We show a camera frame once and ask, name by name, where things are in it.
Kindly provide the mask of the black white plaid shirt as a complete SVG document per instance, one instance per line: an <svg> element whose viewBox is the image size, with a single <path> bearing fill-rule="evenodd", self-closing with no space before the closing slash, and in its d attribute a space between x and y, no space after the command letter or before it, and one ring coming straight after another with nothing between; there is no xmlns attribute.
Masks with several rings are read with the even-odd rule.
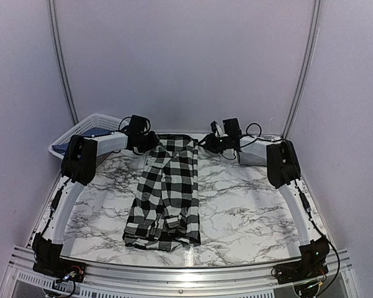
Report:
<svg viewBox="0 0 373 298"><path fill-rule="evenodd" d="M141 250L198 246L198 142L182 134L158 138L147 155L122 239Z"/></svg>

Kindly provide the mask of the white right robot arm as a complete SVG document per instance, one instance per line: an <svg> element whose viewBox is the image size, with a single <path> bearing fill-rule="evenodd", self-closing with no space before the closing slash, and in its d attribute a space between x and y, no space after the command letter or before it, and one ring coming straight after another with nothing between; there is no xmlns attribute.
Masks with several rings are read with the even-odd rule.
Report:
<svg viewBox="0 0 373 298"><path fill-rule="evenodd" d="M326 258L333 250L328 237L316 224L310 202L301 187L301 168L293 143L282 137L263 137L242 130L237 118L212 121L211 133L200 142L205 150L222 154L232 150L240 165L264 166L269 183L278 190L288 205L296 225L300 260L279 265L278 274L295 273L301 278L328 273Z"/></svg>

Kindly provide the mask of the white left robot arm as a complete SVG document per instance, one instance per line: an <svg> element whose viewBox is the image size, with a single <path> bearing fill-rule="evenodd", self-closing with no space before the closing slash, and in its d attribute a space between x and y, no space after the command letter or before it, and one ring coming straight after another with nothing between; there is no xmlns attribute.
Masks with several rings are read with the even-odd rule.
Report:
<svg viewBox="0 0 373 298"><path fill-rule="evenodd" d="M116 129L94 127L81 134L74 133L64 145L61 163L62 185L52 200L50 213L41 232L32 242L35 255L34 270L61 276L69 268L80 268L60 257L63 236L73 206L82 190L95 177L97 157L122 150L141 155L158 144L150 120L139 115L121 120Z"/></svg>

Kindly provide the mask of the folded grey shirt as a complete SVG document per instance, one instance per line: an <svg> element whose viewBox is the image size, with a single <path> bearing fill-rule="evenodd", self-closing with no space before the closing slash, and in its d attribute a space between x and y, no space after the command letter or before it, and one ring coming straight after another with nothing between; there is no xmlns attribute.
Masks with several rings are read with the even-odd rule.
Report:
<svg viewBox="0 0 373 298"><path fill-rule="evenodd" d="M244 147L237 153L237 160L240 165L267 166L266 146L253 144Z"/></svg>

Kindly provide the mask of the white plastic basket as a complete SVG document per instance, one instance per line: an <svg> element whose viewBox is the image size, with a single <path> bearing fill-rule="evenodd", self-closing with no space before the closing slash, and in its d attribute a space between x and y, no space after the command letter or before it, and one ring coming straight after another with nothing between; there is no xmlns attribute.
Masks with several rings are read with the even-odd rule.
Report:
<svg viewBox="0 0 373 298"><path fill-rule="evenodd" d="M89 115L56 139L48 151L62 160L70 139L75 135L82 136L97 141L96 163L99 165L112 152L125 150L131 144L131 137L119 131L120 124L127 122L104 114Z"/></svg>

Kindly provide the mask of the blue shirt in basket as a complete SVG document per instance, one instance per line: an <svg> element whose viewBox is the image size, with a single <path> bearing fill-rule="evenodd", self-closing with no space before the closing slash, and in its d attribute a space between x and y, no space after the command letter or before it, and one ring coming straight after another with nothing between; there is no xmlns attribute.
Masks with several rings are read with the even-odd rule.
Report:
<svg viewBox="0 0 373 298"><path fill-rule="evenodd" d="M83 142L84 139L92 139L95 137L102 137L108 134L111 134L112 130L99 128L99 127L92 127L85 131L82 131L82 129L75 129L72 132L66 133L64 137L60 138L60 141L55 142L50 146L50 149L58 153L59 155L64 156L67 152L67 149L69 145L72 143L72 141L75 140L81 140Z"/></svg>

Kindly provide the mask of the right aluminium corner post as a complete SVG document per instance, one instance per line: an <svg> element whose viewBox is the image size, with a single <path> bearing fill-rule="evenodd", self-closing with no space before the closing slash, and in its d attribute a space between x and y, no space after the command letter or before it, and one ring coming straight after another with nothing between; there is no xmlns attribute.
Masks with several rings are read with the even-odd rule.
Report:
<svg viewBox="0 0 373 298"><path fill-rule="evenodd" d="M293 124L297 117L298 109L300 107L303 93L306 86L310 66L315 54L315 47L318 39L318 32L320 29L321 11L323 7L323 1L314 0L310 18L310 26L308 30L308 37L306 41L306 47L304 51L302 66L300 68L297 85L293 93L292 103L290 105L288 116L286 119L285 126L283 128L282 137L288 138L292 131Z"/></svg>

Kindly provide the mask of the aluminium corner post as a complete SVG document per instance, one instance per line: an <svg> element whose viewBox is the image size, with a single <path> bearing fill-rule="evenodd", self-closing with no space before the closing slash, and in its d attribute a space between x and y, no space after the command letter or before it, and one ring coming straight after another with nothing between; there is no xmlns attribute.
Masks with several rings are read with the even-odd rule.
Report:
<svg viewBox="0 0 373 298"><path fill-rule="evenodd" d="M310 26L308 30L308 37L306 41L306 47L304 51L302 66L300 68L297 85L293 93L292 103L290 105L288 116L286 119L285 126L283 128L282 137L288 138L292 131L293 124L297 117L298 109L300 107L303 93L306 86L310 66L315 54L315 47L318 39L318 32L320 29L321 11L323 7L323 1L314 0L310 18Z"/></svg>
<svg viewBox="0 0 373 298"><path fill-rule="evenodd" d="M47 0L48 9L48 20L50 24L51 36L53 41L53 49L55 54L55 60L57 62L58 73L60 77L60 82L62 85L63 93L65 96L65 103L70 115L70 119L73 125L79 122L75 102L73 99L73 94L71 91L70 81L68 78L67 68L65 64L65 57L62 49L62 41L60 36L60 28L58 21L57 5L56 1Z"/></svg>

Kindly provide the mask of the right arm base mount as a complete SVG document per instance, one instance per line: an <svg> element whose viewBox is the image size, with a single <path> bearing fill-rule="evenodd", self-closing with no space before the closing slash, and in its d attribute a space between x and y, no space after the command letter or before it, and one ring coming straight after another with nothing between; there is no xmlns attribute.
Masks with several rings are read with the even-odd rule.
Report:
<svg viewBox="0 0 373 298"><path fill-rule="evenodd" d="M271 275L279 284L287 284L324 276L328 274L328 272L326 263L309 265L303 264L302 261L294 261L276 264L271 270Z"/></svg>

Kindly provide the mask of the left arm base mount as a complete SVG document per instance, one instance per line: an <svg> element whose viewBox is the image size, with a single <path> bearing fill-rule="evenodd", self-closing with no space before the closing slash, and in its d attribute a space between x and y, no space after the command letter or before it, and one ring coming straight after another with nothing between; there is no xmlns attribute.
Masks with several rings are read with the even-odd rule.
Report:
<svg viewBox="0 0 373 298"><path fill-rule="evenodd" d="M73 280L83 282L86 263L68 259L35 260L33 271L51 276L60 281Z"/></svg>

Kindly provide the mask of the left aluminium corner post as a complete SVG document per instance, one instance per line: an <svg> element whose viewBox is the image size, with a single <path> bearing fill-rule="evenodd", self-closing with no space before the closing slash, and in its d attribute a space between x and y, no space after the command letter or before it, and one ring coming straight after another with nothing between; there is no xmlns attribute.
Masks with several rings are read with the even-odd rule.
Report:
<svg viewBox="0 0 373 298"><path fill-rule="evenodd" d="M53 41L53 49L55 54L55 60L57 62L58 73L60 77L60 82L62 85L63 93L65 96L65 103L70 115L70 119L73 125L79 122L75 102L73 99L73 94L71 91L70 81L68 78L67 68L65 64L65 57L62 49L62 41L60 36L60 28L58 21L57 5L56 1L47 0L48 9L48 20L50 24L51 36Z"/></svg>

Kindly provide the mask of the aluminium front frame rail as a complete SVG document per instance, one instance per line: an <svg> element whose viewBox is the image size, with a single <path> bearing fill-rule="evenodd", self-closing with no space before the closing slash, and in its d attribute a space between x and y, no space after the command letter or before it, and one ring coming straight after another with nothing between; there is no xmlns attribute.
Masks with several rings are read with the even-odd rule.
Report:
<svg viewBox="0 0 373 298"><path fill-rule="evenodd" d="M15 247L0 297L43 297L75 291L75 297L295 297L306 282L279 284L274 262L217 268L159 268L86 261L85 278L52 287L54 278L33 271L33 251Z"/></svg>

